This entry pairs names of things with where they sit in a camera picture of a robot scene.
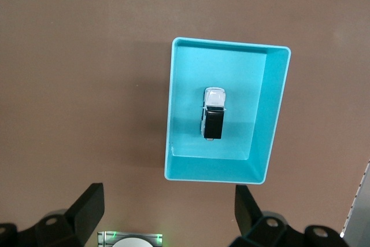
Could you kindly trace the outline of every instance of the metal screw head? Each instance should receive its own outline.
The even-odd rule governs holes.
[[[56,219],[55,217],[53,217],[53,218],[48,219],[48,220],[45,222],[45,224],[47,224],[47,225],[52,225],[52,224],[54,224],[56,221],[58,221],[58,219]]]
[[[269,218],[266,220],[266,222],[270,227],[277,227],[279,225],[278,221],[276,221],[274,218]]]
[[[323,228],[314,228],[313,232],[318,237],[328,237],[328,233]]]

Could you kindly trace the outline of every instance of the toy car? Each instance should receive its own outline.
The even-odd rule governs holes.
[[[201,135],[212,141],[221,139],[225,113],[225,90],[218,87],[208,87],[204,92]]]

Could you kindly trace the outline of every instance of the blue bin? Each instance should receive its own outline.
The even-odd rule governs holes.
[[[176,38],[172,43],[165,177],[261,184],[290,59],[284,46]],[[226,92],[222,138],[201,133],[204,91]]]

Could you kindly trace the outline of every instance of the brown floor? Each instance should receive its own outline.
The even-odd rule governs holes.
[[[370,0],[0,0],[0,28],[0,222],[24,229],[103,182],[97,231],[228,246],[234,185],[164,178],[171,42],[188,36],[291,48],[250,188],[299,231],[341,231],[369,159]]]

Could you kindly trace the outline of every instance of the white round object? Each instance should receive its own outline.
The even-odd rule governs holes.
[[[113,247],[153,247],[149,242],[135,237],[128,237],[116,242]]]

